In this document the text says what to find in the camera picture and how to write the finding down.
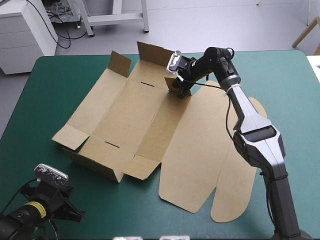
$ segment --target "cardboard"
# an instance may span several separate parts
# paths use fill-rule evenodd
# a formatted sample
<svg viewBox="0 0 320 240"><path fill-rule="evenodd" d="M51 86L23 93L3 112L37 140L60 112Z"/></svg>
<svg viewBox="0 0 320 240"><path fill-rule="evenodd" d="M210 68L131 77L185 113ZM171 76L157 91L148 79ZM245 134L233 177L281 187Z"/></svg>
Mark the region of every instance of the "cardboard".
<svg viewBox="0 0 320 240"><path fill-rule="evenodd" d="M138 49L130 75L131 60L112 52L108 68L52 138L80 148L68 152L72 161L117 182L124 173L144 180L153 172L189 101L168 91L173 80L167 85L165 62L173 52L141 42Z"/></svg>
<svg viewBox="0 0 320 240"><path fill-rule="evenodd" d="M234 220L244 212L256 173L227 135L227 107L222 91L202 87L191 97L161 164L159 196L191 213L198 212L217 187L211 211L216 222ZM231 108L229 125L236 120Z"/></svg>
<svg viewBox="0 0 320 240"><path fill-rule="evenodd" d="M256 169L227 135L228 98L211 87L178 98L166 73L173 52L142 42L138 50L131 74L131 60L112 52L108 68L52 139L68 148L72 161L118 183L124 174L145 180L162 163L162 199L195 213L216 188L212 219L237 218L250 201ZM231 108L229 125L236 120Z"/></svg>

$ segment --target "white desk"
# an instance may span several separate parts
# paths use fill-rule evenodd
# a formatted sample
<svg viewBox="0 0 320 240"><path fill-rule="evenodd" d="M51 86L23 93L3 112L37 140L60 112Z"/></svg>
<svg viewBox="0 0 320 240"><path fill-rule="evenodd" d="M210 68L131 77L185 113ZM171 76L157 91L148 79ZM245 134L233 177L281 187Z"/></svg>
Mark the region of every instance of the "white desk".
<svg viewBox="0 0 320 240"><path fill-rule="evenodd" d="M31 2L58 40L41 0ZM36 60L42 56L54 56L56 47L57 44L30 3L11 0L0 6L0 68L5 74L31 72Z"/></svg>
<svg viewBox="0 0 320 240"><path fill-rule="evenodd" d="M316 77L318 78L319 80L319 83L320 83L320 55L319 56L307 56L310 64L311 64L311 67L316 75Z"/></svg>

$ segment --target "black cable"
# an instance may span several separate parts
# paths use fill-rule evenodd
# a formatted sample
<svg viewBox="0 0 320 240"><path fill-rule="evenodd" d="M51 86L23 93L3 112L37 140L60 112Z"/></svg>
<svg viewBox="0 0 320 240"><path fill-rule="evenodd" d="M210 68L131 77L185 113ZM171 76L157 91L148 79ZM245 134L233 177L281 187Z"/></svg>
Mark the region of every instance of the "black cable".
<svg viewBox="0 0 320 240"><path fill-rule="evenodd" d="M192 82L192 81L188 81L188 80L183 80L183 82L187 82L187 83L195 84L195 85L200 85L200 86L211 87L211 88L215 88L215 89L221 89L221 87L219 87L219 86L213 86L213 85L209 85L209 84L203 84L203 83L198 83L198 82Z"/></svg>
<svg viewBox="0 0 320 240"><path fill-rule="evenodd" d="M21 191L21 189L22 189L24 186L26 186L26 185L28 185L29 183L32 183L32 182L34 182L34 181L36 181L36 180L37 180L37 178L32 179L32 180L26 182L24 185L22 185L22 186L18 189L18 191L16 191L16 193L13 195L13 197L10 199L10 201L7 203L7 205L4 207L4 209L3 209L2 212L1 212L1 214L2 214L2 215L4 214L5 210L8 208L8 206L10 205L10 203L14 200L14 198L17 196L17 194Z"/></svg>
<svg viewBox="0 0 320 240"><path fill-rule="evenodd" d="M47 14L52 14L52 15L50 16L50 18L59 17L59 15L54 14L53 12L50 12L50 11L47 11L46 13L47 13ZM87 31L85 31L84 34L82 34L81 36L77 36L77 37L66 37L66 36L62 36L62 35L58 34L57 32L56 32L56 34L57 34L59 37L63 38L63 39L75 40L75 39L80 39L80 38L84 37L84 36L87 34Z"/></svg>
<svg viewBox="0 0 320 240"><path fill-rule="evenodd" d="M78 36L78 37L70 37L70 38L65 37L65 36L62 36L62 35L60 35L60 34L58 34L58 33L56 33L56 34L57 34L59 37L64 38L64 39L75 40L75 39L80 39L80 38L84 37L84 36L87 34L87 31L86 31L84 34L82 34L81 36Z"/></svg>
<svg viewBox="0 0 320 240"><path fill-rule="evenodd" d="M68 48L70 48L70 46L71 46L71 39L69 39L69 45L68 45L68 46L62 46L61 44L59 44L58 41L57 41L57 40L54 38L54 36L52 35L52 33L51 33L51 31L50 31L50 29L49 29L46 21L44 20L44 18L42 17L41 13L40 13L39 10L36 8L36 6L35 6L32 2L30 2L29 0L26 0L26 1L27 1L28 3L30 3L30 4L33 6L33 8L37 11L37 13L40 15L42 21L44 22L44 25L45 25L46 29L48 30L50 36L51 36L52 39L55 41L55 43L56 43L58 46L60 46L61 48L63 48L63 49L68 49Z"/></svg>
<svg viewBox="0 0 320 240"><path fill-rule="evenodd" d="M276 221L274 220L274 217L272 216L270 202L269 202L269 189L271 187L271 182L272 182L272 180L270 179L269 182L268 182L268 185L266 186L265 199L266 199L266 207L268 209L269 217L270 217L271 222L273 223L274 227L276 228L277 224L276 224Z"/></svg>
<svg viewBox="0 0 320 240"><path fill-rule="evenodd" d="M52 226L52 228L54 230L54 234L55 234L56 240L59 240L60 236L59 236L58 228L57 228L56 223L53 220L53 217L54 217L54 215L52 215L51 218L49 219L49 223L50 223L50 225Z"/></svg>

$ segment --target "unfolded cardboard box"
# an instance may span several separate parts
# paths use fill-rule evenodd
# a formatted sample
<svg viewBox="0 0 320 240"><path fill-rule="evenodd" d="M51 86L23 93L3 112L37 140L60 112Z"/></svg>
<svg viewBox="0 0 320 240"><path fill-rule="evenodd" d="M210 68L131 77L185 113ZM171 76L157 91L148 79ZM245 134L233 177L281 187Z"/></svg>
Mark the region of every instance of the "unfolded cardboard box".
<svg viewBox="0 0 320 240"><path fill-rule="evenodd" d="M130 75L131 60L112 52L108 68L52 138L74 162L117 182L124 173L141 180L152 173L190 100L168 91L175 91L173 79L165 81L172 51L141 42L138 50Z"/></svg>
<svg viewBox="0 0 320 240"><path fill-rule="evenodd" d="M162 162L162 199L195 213L216 188L211 217L236 219L250 201L256 169L227 135L228 98L211 87L178 98L166 73L173 52L142 42L138 50L130 75L131 60L112 52L108 68L52 139L75 163L118 183L124 174L145 180ZM231 108L230 126L236 120Z"/></svg>

